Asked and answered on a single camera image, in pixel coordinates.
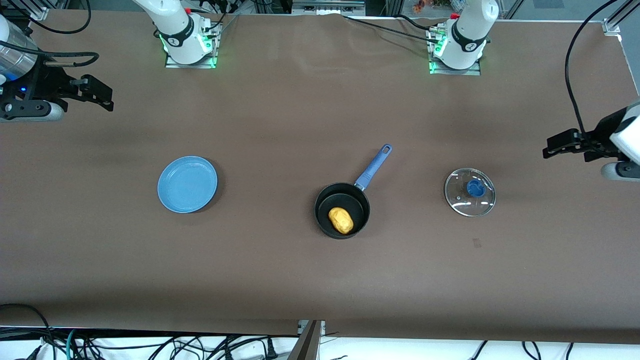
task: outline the cable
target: cable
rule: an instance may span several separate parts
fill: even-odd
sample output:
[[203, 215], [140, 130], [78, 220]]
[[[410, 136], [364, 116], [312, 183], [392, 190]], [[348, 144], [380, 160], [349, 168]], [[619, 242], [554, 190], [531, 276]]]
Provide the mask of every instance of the cable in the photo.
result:
[[220, 25], [220, 23], [222, 22], [222, 20], [225, 18], [225, 16], [227, 16], [227, 13], [222, 13], [222, 16], [220, 17], [220, 20], [218, 20], [217, 23], [213, 24], [211, 27], [209, 28], [205, 28], [204, 31], [209, 31], [211, 29], [214, 29], [216, 26]]
[[564, 356], [564, 360], [569, 360], [569, 355], [571, 355], [571, 350], [573, 350], [573, 343], [570, 343], [569, 347], [566, 349], [566, 355]]
[[484, 346], [489, 342], [489, 340], [484, 340], [481, 344], [480, 347], [476, 350], [476, 354], [470, 359], [470, 360], [477, 360], [478, 356], [480, 356], [480, 353], [482, 352], [482, 349], [484, 349]]
[[606, 153], [602, 152], [600, 149], [596, 149], [596, 147], [593, 146], [591, 141], [589, 141], [589, 135], [584, 130], [584, 124], [582, 123], [582, 117], [580, 116], [580, 110], [578, 109], [578, 103], [576, 102], [575, 96], [573, 95], [573, 89], [571, 87], [571, 81], [569, 80], [569, 59], [570, 59], [570, 56], [571, 56], [571, 51], [573, 50], [573, 45], [575, 45], [575, 41], [576, 41], [576, 39], [578, 39], [578, 35], [580, 35], [580, 32], [582, 31], [582, 29], [584, 29], [584, 27], [587, 26], [587, 23], [591, 19], [593, 19], [593, 17], [595, 15], [597, 15], [599, 12], [604, 10], [609, 5], [615, 3], [616, 1], [618, 1], [618, 0], [609, 0], [609, 1], [607, 1], [601, 7], [599, 7], [596, 11], [591, 13], [591, 15], [589, 15], [587, 17], [587, 19], [585, 19], [585, 21], [582, 22], [582, 24], [580, 25], [578, 30], [575, 32], [575, 35], [571, 39], [571, 44], [569, 45], [569, 49], [566, 52], [566, 58], [564, 59], [564, 82], [566, 83], [566, 89], [569, 92], [569, 98], [571, 99], [571, 104], [573, 105], [573, 111], [575, 112], [575, 117], [578, 120], [578, 126], [580, 126], [580, 132], [582, 133], [582, 136], [584, 137], [584, 141], [589, 145], [591, 150], [593, 150], [594, 152], [598, 153], [599, 155], [601, 155], [601, 156], [603, 156], [605, 158], [608, 158], [609, 155], [607, 155]]
[[535, 341], [532, 341], [531, 343], [533, 344], [533, 347], [536, 349], [536, 353], [538, 354], [538, 357], [533, 356], [533, 354], [529, 352], [529, 350], [527, 349], [527, 342], [526, 341], [522, 342], [522, 348], [524, 349], [524, 352], [526, 352], [527, 355], [532, 360], [542, 360], [542, 356], [540, 355], [540, 349], [538, 349], [538, 344], [536, 344]]
[[418, 24], [417, 22], [411, 20], [411, 18], [409, 18], [406, 15], [403, 15], [403, 14], [399, 13], [397, 15], [394, 15], [394, 17], [402, 18], [404, 20], [407, 20], [409, 22], [409, 24], [415, 26], [416, 28], [419, 28], [419, 29], [422, 29], [422, 30], [425, 30], [425, 31], [429, 31], [429, 27], [428, 26], [422, 26], [422, 25]]
[[262, 344], [262, 346], [264, 346], [264, 343], [262, 342], [262, 340], [267, 339], [267, 338], [269, 338], [269, 336], [263, 336], [261, 338], [254, 338], [254, 339], [247, 339], [247, 340], [240, 341], [239, 343], [235, 343], [235, 344], [227, 344], [227, 346], [225, 346], [224, 353], [222, 355], [220, 355], [219, 358], [217, 358], [217, 360], [221, 360], [222, 358], [227, 358], [228, 356], [231, 355], [231, 351], [233, 351], [233, 350], [235, 350], [235, 349], [237, 349], [239, 347], [245, 346], [245, 345], [247, 345], [249, 343], [253, 343], [254, 341], [259, 341]]
[[[41, 312], [39, 312], [38, 309], [36, 309], [35, 307], [33, 307], [31, 305], [27, 305], [27, 304], [18, 304], [18, 303], [0, 304], [0, 310], [6, 309], [8, 307], [21, 307], [23, 309], [29, 309], [32, 312], [36, 313], [36, 315], [38, 315], [38, 317], [40, 318], [40, 320], [44, 324], [44, 327], [45, 327], [45, 330], [47, 331], [47, 335], [49, 336], [49, 339], [51, 340], [51, 342], [55, 342], [55, 340], [53, 338], [53, 334], [51, 333], [51, 327], [49, 326], [49, 322], [47, 322], [47, 319], [44, 317], [44, 315]], [[54, 348], [53, 349], [53, 360], [56, 360], [58, 358], [56, 353], [57, 353], [57, 351]]]
[[51, 52], [51, 51], [28, 49], [26, 47], [9, 44], [8, 42], [4, 42], [4, 41], [1, 41], [1, 40], [0, 40], [0, 45], [8, 47], [9, 49], [20, 51], [22, 53], [41, 55], [41, 56], [49, 56], [49, 57], [52, 57], [52, 58], [79, 58], [81, 56], [91, 56], [92, 57], [91, 59], [89, 59], [87, 61], [83, 61], [81, 63], [74, 62], [73, 63], [73, 67], [82, 67], [82, 66], [91, 65], [91, 64], [95, 63], [96, 60], [98, 60], [98, 58], [100, 57], [100, 54], [95, 53], [93, 51], [80, 51], [78, 53], [54, 53], [54, 52]]
[[343, 15], [342, 17], [345, 18], [345, 19], [349, 19], [351, 21], [359, 22], [361, 24], [373, 26], [374, 28], [391, 31], [393, 33], [397, 33], [397, 34], [400, 34], [400, 35], [405, 35], [405, 36], [416, 38], [416, 39], [423, 40], [423, 41], [426, 41], [426, 42], [432, 42], [434, 44], [438, 42], [436, 39], [424, 38], [424, 37], [419, 37], [417, 35], [413, 35], [413, 34], [409, 34], [409, 33], [403, 33], [402, 31], [398, 31], [396, 29], [385, 28], [384, 26], [380, 26], [380, 25], [377, 25], [377, 24], [372, 24], [370, 22], [362, 21], [362, 20], [359, 20], [359, 19], [354, 19], [352, 17], [348, 17], [348, 16], [345, 16], [345, 15]]
[[154, 360], [158, 356], [158, 354], [160, 354], [160, 351], [162, 351], [162, 349], [164, 349], [167, 345], [172, 343], [177, 338], [178, 338], [178, 336], [174, 336], [174, 337], [170, 338], [169, 340], [165, 341], [164, 343], [162, 343], [160, 346], [158, 346], [158, 348], [155, 349], [153, 351], [153, 353], [151, 353], [151, 355], [149, 356], [148, 360]]
[[162, 344], [137, 345], [137, 346], [133, 346], [133, 347], [106, 347], [106, 346], [103, 346], [103, 345], [92, 344], [92, 347], [101, 348], [101, 349], [104, 349], [104, 350], [134, 350], [134, 349], [137, 349], [137, 348], [158, 347], [158, 346], [161, 346], [161, 345]]
[[173, 341], [173, 351], [171, 356], [169, 356], [169, 360], [174, 360], [175, 357], [178, 355], [178, 353], [182, 350], [188, 351], [188, 352], [192, 352], [193, 354], [195, 354], [198, 357], [198, 360], [200, 360], [200, 356], [195, 353], [192, 350], [186, 349], [187, 346], [189, 346], [189, 344], [191, 344], [192, 342], [196, 341], [198, 338], [200, 338], [201, 336], [195, 336], [193, 339], [189, 340], [187, 343], [182, 344], [181, 342], [178, 341], [179, 344], [181, 344], [182, 346], [180, 348], [177, 348], [175, 346], [176, 341]]
[[234, 341], [235, 339], [238, 339], [238, 338], [239, 336], [236, 336], [236, 335], [227, 336], [224, 340], [220, 342], [220, 344], [218, 344], [216, 348], [213, 349], [211, 354], [209, 354], [209, 356], [207, 356], [207, 359], [205, 360], [211, 360], [211, 358], [214, 357], [220, 351], [220, 349], [222, 349], [225, 345], [228, 345], [228, 343], [230, 343], [231, 341]]
[[40, 345], [39, 347], [36, 347], [36, 349], [34, 351], [32, 351], [32, 353], [30, 353], [30, 355], [27, 357], [26, 360], [36, 360], [36, 359], [38, 359], [38, 353], [40, 352], [41, 348], [42, 348], [42, 345]]
[[71, 341], [74, 338], [74, 334], [76, 330], [73, 329], [69, 332], [69, 336], [67, 336], [67, 347], [65, 348], [65, 354], [67, 355], [67, 360], [71, 360]]
[[264, 352], [264, 360], [275, 360], [278, 358], [278, 353], [273, 348], [273, 340], [271, 338], [267, 339], [267, 346], [269, 350]]
[[16, 8], [16, 10], [18, 10], [21, 14], [23, 14], [24, 16], [27, 17], [27, 19], [29, 19], [31, 22], [33, 22], [34, 24], [36, 24], [37, 26], [40, 26], [41, 28], [45, 29], [45, 30], [49, 30], [52, 33], [56, 33], [56, 34], [65, 34], [65, 35], [69, 35], [69, 34], [77, 34], [80, 31], [86, 29], [87, 26], [89, 26], [89, 23], [91, 22], [91, 4], [89, 3], [89, 0], [84, 0], [86, 2], [86, 12], [87, 12], [87, 17], [86, 17], [86, 22], [84, 23], [84, 25], [82, 25], [81, 27], [75, 29], [75, 30], [56, 30], [56, 29], [52, 29], [49, 26], [43, 25], [42, 23], [40, 23], [37, 20], [33, 20], [31, 18], [31, 14], [29, 14], [28, 12], [24, 11], [22, 8], [16, 6], [16, 4], [13, 2], [13, 0], [8, 0], [9, 3], [11, 5], [13, 5], [14, 8]]
[[204, 360], [204, 357], [207, 355], [205, 350], [204, 350], [204, 344], [202, 343], [202, 341], [200, 341], [200, 338], [196, 338], [198, 340], [198, 343], [200, 344], [200, 350], [202, 350], [202, 360]]

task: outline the black frying pan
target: black frying pan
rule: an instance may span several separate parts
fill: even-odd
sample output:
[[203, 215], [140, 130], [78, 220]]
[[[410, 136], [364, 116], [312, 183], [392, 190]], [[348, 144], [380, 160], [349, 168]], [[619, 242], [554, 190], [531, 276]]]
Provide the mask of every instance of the black frying pan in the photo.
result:
[[[356, 180], [355, 185], [335, 183], [327, 186], [318, 194], [314, 213], [323, 233], [334, 239], [348, 239], [357, 234], [367, 224], [371, 207], [364, 190], [380, 168], [380, 165], [385, 162], [391, 150], [393, 150], [393, 147], [385, 144], [378, 151], [378, 154], [373, 158], [367, 169]], [[343, 208], [351, 216], [353, 229], [348, 234], [342, 234], [333, 227], [329, 219], [329, 210], [333, 208]]]

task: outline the pan handle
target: pan handle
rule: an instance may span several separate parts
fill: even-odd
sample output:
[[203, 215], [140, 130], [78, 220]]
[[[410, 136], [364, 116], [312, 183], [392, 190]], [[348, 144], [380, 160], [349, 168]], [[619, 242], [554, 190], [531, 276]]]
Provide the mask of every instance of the pan handle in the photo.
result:
[[387, 156], [391, 154], [391, 150], [393, 149], [394, 148], [391, 145], [386, 143], [382, 147], [382, 149], [378, 151], [376, 157], [373, 158], [373, 160], [371, 160], [371, 163], [369, 164], [367, 169], [364, 170], [362, 175], [360, 175], [360, 177], [356, 180], [355, 185], [357, 188], [359, 188], [362, 191], [364, 191], [367, 188], [367, 186], [371, 182], [371, 179], [373, 179], [373, 175], [376, 174], [376, 172], [378, 171], [382, 163], [385, 162], [385, 160], [387, 159]]

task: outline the potato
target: potato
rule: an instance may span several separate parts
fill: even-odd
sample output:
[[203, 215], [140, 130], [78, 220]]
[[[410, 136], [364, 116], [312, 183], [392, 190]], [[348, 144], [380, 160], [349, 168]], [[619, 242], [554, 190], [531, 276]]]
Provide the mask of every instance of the potato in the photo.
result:
[[333, 227], [341, 234], [347, 235], [353, 229], [353, 220], [345, 209], [331, 209], [329, 211], [329, 220], [331, 220]]

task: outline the plate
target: plate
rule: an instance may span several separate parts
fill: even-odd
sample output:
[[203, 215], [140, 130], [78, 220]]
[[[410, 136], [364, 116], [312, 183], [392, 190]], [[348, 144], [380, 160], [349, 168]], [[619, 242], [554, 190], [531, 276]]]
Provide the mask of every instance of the plate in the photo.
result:
[[185, 156], [171, 162], [158, 180], [158, 197], [167, 209], [192, 213], [211, 201], [218, 188], [218, 174], [207, 160]]

